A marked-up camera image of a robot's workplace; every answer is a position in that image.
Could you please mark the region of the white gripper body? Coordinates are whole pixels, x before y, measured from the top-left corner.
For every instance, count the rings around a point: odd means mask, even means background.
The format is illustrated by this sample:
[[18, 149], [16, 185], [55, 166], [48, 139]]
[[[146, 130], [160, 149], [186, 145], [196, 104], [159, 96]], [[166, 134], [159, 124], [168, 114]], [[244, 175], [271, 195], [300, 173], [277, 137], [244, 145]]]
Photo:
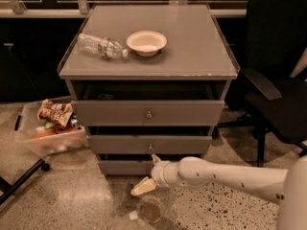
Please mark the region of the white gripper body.
[[175, 187], [180, 182], [178, 162], [159, 161], [152, 169], [152, 179], [158, 187]]

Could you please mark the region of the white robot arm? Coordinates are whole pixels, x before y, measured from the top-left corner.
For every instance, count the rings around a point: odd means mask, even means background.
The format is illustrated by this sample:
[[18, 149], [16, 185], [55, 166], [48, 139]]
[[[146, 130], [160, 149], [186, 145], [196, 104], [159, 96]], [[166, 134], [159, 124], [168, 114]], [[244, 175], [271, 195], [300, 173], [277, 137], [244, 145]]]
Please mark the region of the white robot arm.
[[202, 189], [210, 182], [277, 204], [276, 230], [307, 230], [307, 156], [288, 170], [216, 164], [193, 156], [170, 162], [154, 156], [152, 176], [131, 193], [140, 196], [157, 187]]

